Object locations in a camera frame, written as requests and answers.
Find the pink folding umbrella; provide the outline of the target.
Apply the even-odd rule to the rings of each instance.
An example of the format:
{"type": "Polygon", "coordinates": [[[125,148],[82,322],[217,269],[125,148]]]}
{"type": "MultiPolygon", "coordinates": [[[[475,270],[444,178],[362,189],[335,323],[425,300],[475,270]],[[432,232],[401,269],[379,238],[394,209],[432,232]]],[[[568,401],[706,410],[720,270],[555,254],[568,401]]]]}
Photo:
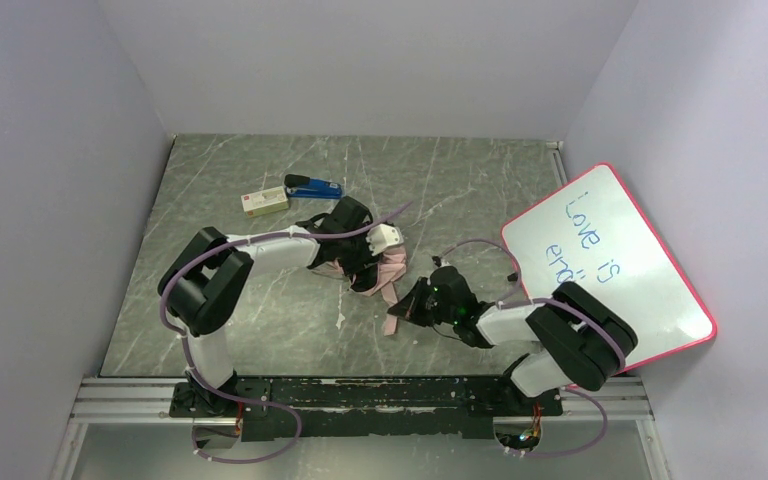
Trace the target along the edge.
{"type": "Polygon", "coordinates": [[[408,269],[408,253],[404,246],[391,247],[385,250],[378,262],[360,273],[348,276],[350,289],[366,297],[380,294],[388,307],[393,307],[399,301],[396,283],[405,275],[408,269]]]}

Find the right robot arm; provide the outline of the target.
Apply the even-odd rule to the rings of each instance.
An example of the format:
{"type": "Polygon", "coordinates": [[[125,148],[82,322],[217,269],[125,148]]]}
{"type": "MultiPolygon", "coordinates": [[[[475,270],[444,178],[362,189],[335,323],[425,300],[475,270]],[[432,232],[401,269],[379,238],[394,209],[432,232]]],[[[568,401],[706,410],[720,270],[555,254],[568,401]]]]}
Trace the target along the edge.
{"type": "Polygon", "coordinates": [[[568,385],[597,391],[626,368],[639,343],[626,321],[574,282],[559,284],[548,297],[505,308],[479,300],[451,265],[419,278],[388,312],[420,327],[449,325],[473,348],[538,344],[537,352],[522,355],[502,375],[528,398],[568,385]]]}

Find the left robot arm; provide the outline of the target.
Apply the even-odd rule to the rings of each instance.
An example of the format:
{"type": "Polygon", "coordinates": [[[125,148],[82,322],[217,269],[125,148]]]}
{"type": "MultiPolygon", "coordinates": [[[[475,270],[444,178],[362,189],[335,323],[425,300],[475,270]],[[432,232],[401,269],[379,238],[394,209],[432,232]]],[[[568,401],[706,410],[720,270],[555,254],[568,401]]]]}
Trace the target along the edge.
{"type": "Polygon", "coordinates": [[[349,196],[279,230],[247,235],[199,230],[157,286],[160,322],[182,343],[185,377],[196,397],[218,414],[243,400],[227,326],[250,280],[272,271],[328,267],[353,291],[373,293],[386,284],[385,256],[399,249],[401,240],[391,218],[374,219],[349,196]]]}

